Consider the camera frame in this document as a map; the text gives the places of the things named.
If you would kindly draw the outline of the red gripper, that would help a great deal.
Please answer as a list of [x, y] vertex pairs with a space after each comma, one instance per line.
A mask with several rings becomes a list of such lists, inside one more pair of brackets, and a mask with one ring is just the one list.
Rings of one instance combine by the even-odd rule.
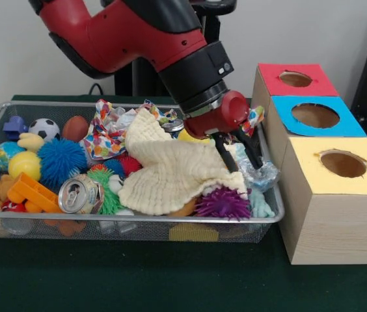
[[206, 106], [193, 112], [185, 113], [184, 127], [194, 138], [204, 139], [213, 135], [215, 148], [221, 156], [230, 173], [237, 172], [238, 166], [231, 153], [224, 146], [222, 133], [231, 133], [243, 144], [245, 153], [254, 168], [261, 168], [263, 162], [260, 159], [251, 139], [239, 129], [240, 125], [248, 119], [249, 104], [245, 97], [234, 90]]

